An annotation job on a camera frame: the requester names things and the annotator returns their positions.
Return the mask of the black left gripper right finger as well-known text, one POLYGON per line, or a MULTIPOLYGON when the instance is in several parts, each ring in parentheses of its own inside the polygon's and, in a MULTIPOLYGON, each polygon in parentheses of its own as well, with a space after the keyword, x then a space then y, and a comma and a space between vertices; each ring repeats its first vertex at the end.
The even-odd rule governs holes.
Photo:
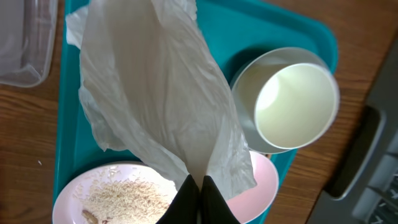
POLYGON ((200 200, 202 224, 239 224, 213 179, 208 175, 203 178, 200 200))

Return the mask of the grey-green small saucer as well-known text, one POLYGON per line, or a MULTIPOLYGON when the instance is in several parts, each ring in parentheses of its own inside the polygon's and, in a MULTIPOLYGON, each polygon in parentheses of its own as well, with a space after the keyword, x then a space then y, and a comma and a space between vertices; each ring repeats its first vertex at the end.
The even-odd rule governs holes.
POLYGON ((282 47, 279 49, 268 51, 267 53, 264 53, 256 58, 251 58, 248 62, 243 64, 237 70, 229 83, 236 105, 238 119, 250 150, 265 154, 281 154, 287 151, 294 150, 296 149, 296 147, 287 149, 279 148, 272 146, 271 144, 263 140, 263 138, 261 138, 260 134, 257 132, 254 121, 251 118, 252 113, 247 112, 247 110, 243 106, 243 102, 240 100, 238 94, 236 93, 236 87, 243 72, 247 70, 247 67, 250 67, 252 64, 257 62, 264 65, 314 63, 327 70, 330 70, 330 68, 322 58, 309 50, 299 47, 282 47))

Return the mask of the white paper napkin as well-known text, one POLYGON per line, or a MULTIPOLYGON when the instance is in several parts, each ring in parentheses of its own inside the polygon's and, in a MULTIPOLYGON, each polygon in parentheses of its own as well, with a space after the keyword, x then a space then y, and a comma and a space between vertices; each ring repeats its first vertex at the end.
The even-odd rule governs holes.
POLYGON ((223 198, 256 185, 229 85, 195 1, 95 0, 66 16, 80 103, 103 150, 129 150, 180 188, 210 176, 223 198))

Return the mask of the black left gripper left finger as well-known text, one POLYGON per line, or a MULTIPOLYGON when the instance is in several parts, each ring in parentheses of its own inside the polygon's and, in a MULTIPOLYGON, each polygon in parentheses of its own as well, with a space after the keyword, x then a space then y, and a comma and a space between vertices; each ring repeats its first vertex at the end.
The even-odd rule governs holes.
POLYGON ((188 175, 157 224, 196 224, 199 196, 197 184, 193 177, 188 175))

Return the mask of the white paper cup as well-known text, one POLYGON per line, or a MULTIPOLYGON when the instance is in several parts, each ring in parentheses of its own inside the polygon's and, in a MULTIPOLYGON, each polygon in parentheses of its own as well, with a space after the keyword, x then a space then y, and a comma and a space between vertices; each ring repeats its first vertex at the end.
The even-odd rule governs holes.
POLYGON ((314 63, 251 65, 237 81, 236 93, 259 137, 281 149, 319 139, 340 103, 336 80, 314 63))

